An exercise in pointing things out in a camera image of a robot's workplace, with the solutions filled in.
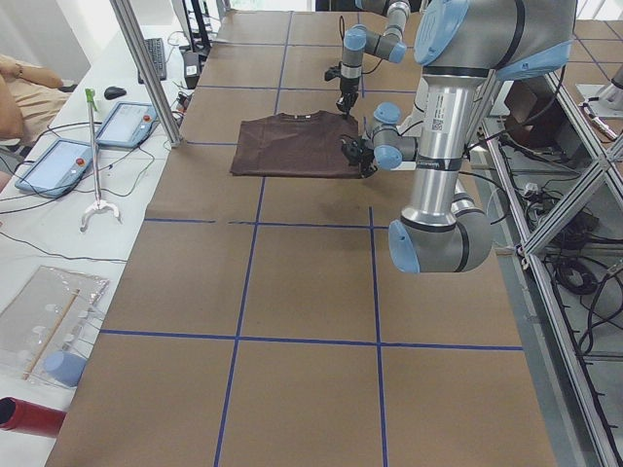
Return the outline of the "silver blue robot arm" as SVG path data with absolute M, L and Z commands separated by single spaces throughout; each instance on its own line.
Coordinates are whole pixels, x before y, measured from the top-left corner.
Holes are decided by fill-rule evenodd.
M 403 272 L 464 272 L 489 256 L 492 226 L 458 180 L 476 90 L 563 67 L 570 55 L 573 1 L 433 1 L 415 40 L 427 84 L 421 136 L 399 134 L 397 107 L 380 104 L 370 126 L 379 167 L 416 163 L 411 199 L 388 227 Z
M 409 1 L 355 1 L 362 11 L 386 18 L 382 33 L 358 23 L 347 29 L 343 37 L 342 57 L 338 65 L 325 72 L 325 80 L 340 79 L 340 97 L 337 108 L 347 117 L 358 98 L 358 88 L 363 74 L 363 57 L 368 54 L 380 60 L 400 63 L 406 52 L 404 33 L 412 12 Z

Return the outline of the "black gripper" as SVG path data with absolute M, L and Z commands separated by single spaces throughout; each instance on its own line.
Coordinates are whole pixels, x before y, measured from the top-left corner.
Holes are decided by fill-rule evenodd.
M 344 119 L 348 118 L 351 109 L 358 99 L 359 84 L 359 77 L 347 78 L 342 76 L 340 78 L 341 96 L 336 101 L 336 106 Z
M 373 152 L 363 151 L 361 153 L 359 169 L 362 178 L 369 178 L 378 170 Z

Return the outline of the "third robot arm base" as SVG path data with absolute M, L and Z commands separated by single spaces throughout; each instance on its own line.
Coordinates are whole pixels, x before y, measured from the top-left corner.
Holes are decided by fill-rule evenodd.
M 605 85 L 578 84 L 582 96 L 578 104 L 589 123 L 607 140 L 615 141 L 618 134 L 605 120 L 622 119 L 622 67 Z

